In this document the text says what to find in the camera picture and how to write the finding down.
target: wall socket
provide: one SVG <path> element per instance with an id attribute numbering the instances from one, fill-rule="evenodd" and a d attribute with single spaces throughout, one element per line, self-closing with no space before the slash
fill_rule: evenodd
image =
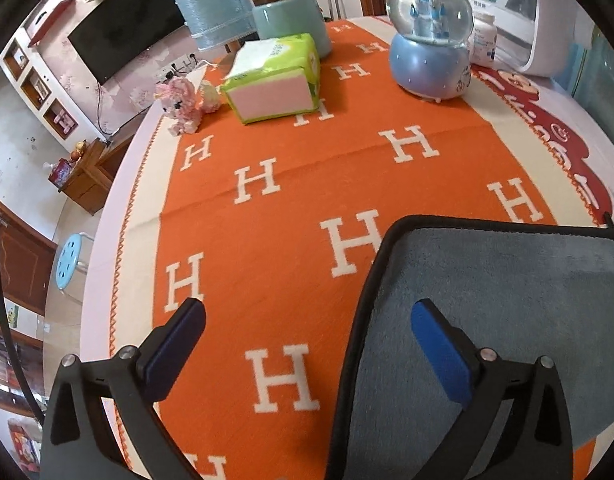
<path id="1" fill-rule="evenodd" d="M 187 72 L 191 72 L 196 68 L 196 65 L 200 62 L 200 53 L 192 52 L 190 54 L 185 54 L 184 56 L 180 56 L 172 62 L 167 63 L 167 65 L 159 68 L 158 72 L 154 74 L 154 78 L 156 83 L 161 83 L 167 79 L 167 74 L 172 72 L 174 75 L 180 75 L 174 72 L 174 67 L 172 64 L 176 66 L 176 70 L 178 70 L 182 74 L 186 74 Z"/>

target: green tissue package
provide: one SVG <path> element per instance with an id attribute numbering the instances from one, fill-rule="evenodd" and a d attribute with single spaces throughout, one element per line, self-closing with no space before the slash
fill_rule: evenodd
<path id="1" fill-rule="evenodd" d="M 309 34 L 248 41 L 221 86 L 244 124 L 318 108 L 321 62 Z"/>

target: television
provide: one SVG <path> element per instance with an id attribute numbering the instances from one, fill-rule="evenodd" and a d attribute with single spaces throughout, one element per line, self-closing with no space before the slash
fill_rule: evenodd
<path id="1" fill-rule="evenodd" d="M 100 84 L 184 25 L 174 0 L 103 0 L 69 35 Z"/>

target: pink plush toy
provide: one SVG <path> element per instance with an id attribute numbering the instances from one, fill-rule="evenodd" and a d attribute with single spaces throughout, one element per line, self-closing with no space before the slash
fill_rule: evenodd
<path id="1" fill-rule="evenodd" d="M 174 136 L 196 133 L 203 115 L 215 112 L 221 105 L 220 97 L 210 82 L 202 81 L 196 92 L 194 85 L 182 77 L 156 85 L 154 98 L 161 100 L 165 117 L 176 120 L 169 128 Z"/>

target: stool leg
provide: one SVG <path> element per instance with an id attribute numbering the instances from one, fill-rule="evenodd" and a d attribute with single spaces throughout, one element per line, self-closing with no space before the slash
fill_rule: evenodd
<path id="1" fill-rule="evenodd" d="M 61 294 L 63 296 L 67 296 L 67 298 L 70 298 L 72 301 L 75 301 L 76 303 L 78 303 L 79 305 L 82 306 L 82 301 L 81 300 L 77 300 L 75 297 L 73 297 L 71 294 L 68 294 L 67 292 L 65 292 L 62 288 L 59 288 L 58 290 L 61 291 Z"/>

